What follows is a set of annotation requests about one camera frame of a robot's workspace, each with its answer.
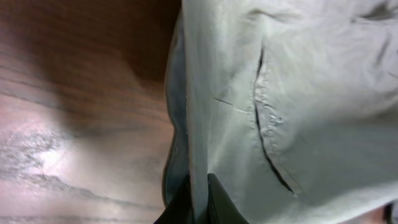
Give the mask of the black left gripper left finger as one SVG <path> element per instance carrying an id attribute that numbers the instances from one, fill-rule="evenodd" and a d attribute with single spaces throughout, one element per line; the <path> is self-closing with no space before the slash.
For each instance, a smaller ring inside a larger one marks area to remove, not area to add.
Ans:
<path id="1" fill-rule="evenodd" d="M 187 175 L 177 193 L 154 224 L 194 224 L 190 178 Z"/>

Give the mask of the light green shorts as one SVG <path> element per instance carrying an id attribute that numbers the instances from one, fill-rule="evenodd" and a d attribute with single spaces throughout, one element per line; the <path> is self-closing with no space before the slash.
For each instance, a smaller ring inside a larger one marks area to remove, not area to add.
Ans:
<path id="1" fill-rule="evenodd" d="M 248 223 L 397 222 L 397 0 L 183 1 L 165 207 L 214 174 Z"/>

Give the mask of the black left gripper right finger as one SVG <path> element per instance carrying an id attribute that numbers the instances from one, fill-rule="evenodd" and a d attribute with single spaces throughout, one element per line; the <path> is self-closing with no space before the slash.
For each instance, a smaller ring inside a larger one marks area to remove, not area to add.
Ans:
<path id="1" fill-rule="evenodd" d="M 249 224 L 214 174 L 208 174 L 208 223 Z"/>

